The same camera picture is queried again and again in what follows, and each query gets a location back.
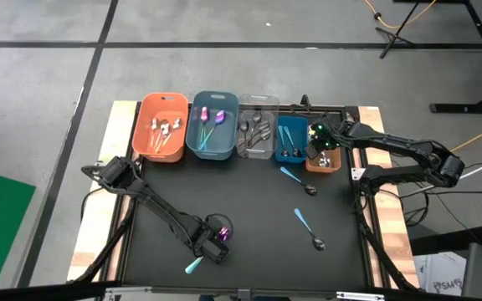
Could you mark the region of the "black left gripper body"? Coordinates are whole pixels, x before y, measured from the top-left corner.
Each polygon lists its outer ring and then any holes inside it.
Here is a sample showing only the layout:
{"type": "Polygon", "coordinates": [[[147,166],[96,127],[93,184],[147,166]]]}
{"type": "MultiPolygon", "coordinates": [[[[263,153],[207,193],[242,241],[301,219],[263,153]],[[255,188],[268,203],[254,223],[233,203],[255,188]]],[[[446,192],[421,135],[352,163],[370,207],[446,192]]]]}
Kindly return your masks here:
{"type": "Polygon", "coordinates": [[[194,255],[218,255],[218,219],[216,217],[184,217],[184,227],[189,235],[189,247],[194,255]]]}

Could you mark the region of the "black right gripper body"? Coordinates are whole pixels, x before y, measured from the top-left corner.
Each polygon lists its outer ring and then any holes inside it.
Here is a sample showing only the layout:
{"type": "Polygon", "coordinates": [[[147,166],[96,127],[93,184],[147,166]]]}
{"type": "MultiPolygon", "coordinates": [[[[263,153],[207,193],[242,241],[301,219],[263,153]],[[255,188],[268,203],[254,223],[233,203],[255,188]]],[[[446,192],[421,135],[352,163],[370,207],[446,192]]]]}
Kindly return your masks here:
{"type": "Polygon", "coordinates": [[[306,156],[315,159],[321,152],[342,147],[340,134],[328,119],[318,120],[309,126],[306,156]]]}

